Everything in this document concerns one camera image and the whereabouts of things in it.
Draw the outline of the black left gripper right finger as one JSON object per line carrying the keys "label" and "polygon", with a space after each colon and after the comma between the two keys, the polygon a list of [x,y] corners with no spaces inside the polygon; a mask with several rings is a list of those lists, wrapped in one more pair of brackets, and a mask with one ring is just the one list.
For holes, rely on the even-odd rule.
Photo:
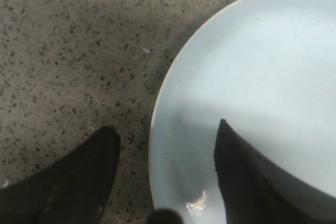
{"label": "black left gripper right finger", "polygon": [[224,119],[214,163],[227,223],[335,223],[335,197],[276,165]]}

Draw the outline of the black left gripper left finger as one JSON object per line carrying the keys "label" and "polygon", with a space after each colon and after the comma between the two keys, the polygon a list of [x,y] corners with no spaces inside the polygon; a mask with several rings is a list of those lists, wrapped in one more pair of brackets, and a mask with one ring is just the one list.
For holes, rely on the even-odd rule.
{"label": "black left gripper left finger", "polygon": [[115,128],[103,126],[51,166],[1,189],[1,223],[100,223],[120,146]]}

